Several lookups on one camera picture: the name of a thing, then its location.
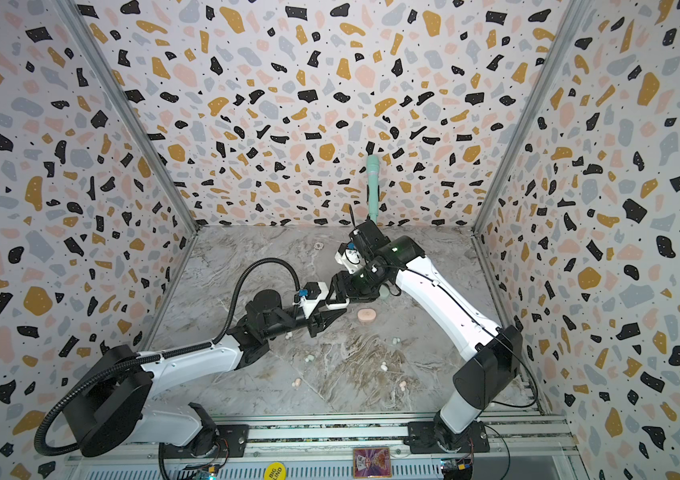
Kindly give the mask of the pink white earbud case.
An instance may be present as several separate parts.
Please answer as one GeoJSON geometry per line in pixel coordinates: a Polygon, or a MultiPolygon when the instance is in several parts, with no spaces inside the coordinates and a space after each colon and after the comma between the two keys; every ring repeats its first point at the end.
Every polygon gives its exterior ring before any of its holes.
{"type": "Polygon", "coordinates": [[[377,318],[377,312],[372,308],[363,308],[357,312],[357,318],[362,324],[370,324],[377,318]]]}

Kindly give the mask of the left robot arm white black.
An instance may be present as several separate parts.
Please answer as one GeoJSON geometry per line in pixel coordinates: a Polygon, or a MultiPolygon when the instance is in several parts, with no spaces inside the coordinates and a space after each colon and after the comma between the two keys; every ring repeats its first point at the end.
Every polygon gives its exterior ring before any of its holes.
{"type": "Polygon", "coordinates": [[[109,350],[64,397],[60,408],[85,457],[105,454],[124,443],[164,443],[205,453],[217,425],[198,404],[151,405],[160,393],[204,376],[243,369],[262,358],[280,335],[307,329],[324,331],[347,311],[328,300],[329,287],[310,282],[290,306],[271,289],[255,295],[246,313],[218,340],[160,352],[135,352],[122,345],[109,350]]]}

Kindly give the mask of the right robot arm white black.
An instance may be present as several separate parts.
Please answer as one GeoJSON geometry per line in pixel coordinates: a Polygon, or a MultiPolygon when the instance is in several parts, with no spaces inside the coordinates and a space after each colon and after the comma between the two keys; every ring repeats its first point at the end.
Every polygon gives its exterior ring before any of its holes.
{"type": "Polygon", "coordinates": [[[336,255],[345,270],[333,277],[326,308],[370,303],[389,283],[435,320],[465,363],[453,375],[455,391],[435,415],[432,431],[411,448],[465,452],[474,422],[520,373],[521,332],[500,326],[470,304],[410,237],[392,240],[368,219],[349,238],[336,255]]]}

